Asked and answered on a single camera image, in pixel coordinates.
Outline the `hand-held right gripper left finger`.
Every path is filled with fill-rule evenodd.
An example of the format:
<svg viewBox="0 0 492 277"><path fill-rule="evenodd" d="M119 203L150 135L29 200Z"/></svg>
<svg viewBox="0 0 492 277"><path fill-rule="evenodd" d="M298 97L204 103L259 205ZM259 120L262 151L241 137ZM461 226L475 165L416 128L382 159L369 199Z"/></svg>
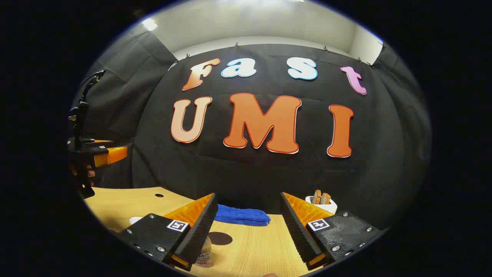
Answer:
<svg viewBox="0 0 492 277"><path fill-rule="evenodd" d="M217 210L216 194L211 193L164 216L149 213L115 235L150 258L190 271L200 256Z"/></svg>

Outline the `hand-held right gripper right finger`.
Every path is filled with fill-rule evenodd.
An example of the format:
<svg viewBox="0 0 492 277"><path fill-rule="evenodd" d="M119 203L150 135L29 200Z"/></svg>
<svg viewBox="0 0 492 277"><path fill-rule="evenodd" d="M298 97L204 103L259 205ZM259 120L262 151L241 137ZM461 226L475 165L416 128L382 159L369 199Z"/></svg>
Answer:
<svg viewBox="0 0 492 277"><path fill-rule="evenodd" d="M308 270L344 260L386 233L352 212L333 214L281 193L281 214Z"/></svg>

